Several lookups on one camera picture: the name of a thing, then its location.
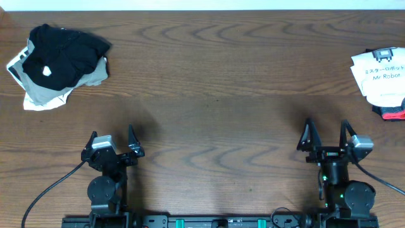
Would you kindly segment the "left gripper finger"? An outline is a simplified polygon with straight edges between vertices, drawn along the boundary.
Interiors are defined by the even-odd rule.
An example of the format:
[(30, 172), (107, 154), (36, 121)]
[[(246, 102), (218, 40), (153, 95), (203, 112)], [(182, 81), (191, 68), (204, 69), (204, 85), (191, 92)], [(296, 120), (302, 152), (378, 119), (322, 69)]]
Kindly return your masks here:
[(137, 139), (132, 124), (128, 126), (128, 147), (135, 154), (137, 158), (144, 157), (145, 151), (141, 143)]
[(94, 139), (97, 137), (97, 132), (93, 131), (92, 134), (90, 135), (90, 139), (88, 140), (87, 144), (85, 145), (82, 153), (87, 154), (88, 152), (92, 151), (92, 143)]

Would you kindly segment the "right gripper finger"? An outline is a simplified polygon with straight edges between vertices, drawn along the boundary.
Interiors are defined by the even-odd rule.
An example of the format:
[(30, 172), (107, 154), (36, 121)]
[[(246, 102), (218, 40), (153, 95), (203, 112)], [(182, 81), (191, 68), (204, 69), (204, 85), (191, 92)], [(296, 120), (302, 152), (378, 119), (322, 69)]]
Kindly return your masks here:
[(307, 118), (296, 149), (298, 151), (314, 151), (321, 145), (320, 135), (316, 129), (315, 123), (311, 118)]
[(349, 134), (352, 137), (355, 136), (357, 133), (351, 127), (348, 120), (343, 120), (341, 121), (340, 126), (340, 141), (339, 141), (340, 148), (345, 148), (348, 145), (347, 134)]

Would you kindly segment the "black t-shirt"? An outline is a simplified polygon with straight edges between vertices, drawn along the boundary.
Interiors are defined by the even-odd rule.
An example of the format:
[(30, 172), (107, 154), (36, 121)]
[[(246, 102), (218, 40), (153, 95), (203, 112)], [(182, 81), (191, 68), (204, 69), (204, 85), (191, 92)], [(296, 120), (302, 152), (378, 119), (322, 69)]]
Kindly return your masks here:
[(48, 24), (32, 29), (28, 39), (34, 49), (22, 63), (23, 71), (38, 86), (55, 91), (76, 86), (110, 49), (97, 36)]

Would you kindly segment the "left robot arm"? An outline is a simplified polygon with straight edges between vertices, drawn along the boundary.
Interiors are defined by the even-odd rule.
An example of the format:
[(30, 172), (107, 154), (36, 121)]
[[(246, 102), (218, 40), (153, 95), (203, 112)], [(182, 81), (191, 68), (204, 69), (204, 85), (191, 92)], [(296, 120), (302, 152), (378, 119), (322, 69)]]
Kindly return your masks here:
[(101, 173), (87, 188), (91, 201), (91, 227), (142, 227), (142, 219), (127, 205), (127, 168), (138, 164), (145, 156), (144, 148), (128, 126), (128, 153), (118, 154), (111, 135), (93, 132), (81, 152), (81, 160)]

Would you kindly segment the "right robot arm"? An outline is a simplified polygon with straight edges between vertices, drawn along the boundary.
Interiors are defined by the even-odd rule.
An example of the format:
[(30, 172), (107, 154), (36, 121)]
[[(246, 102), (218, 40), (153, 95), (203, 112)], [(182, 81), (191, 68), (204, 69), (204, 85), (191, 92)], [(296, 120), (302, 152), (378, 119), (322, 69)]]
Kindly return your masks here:
[(348, 172), (348, 164), (357, 165), (372, 152), (373, 147), (371, 138), (355, 133), (346, 120), (341, 122), (339, 145), (324, 146), (312, 119), (305, 121), (297, 150), (307, 152), (306, 162), (320, 167), (319, 199), (325, 202), (325, 207), (303, 215), (300, 227), (379, 226), (377, 217), (371, 214), (376, 196), (374, 187), (350, 180)]

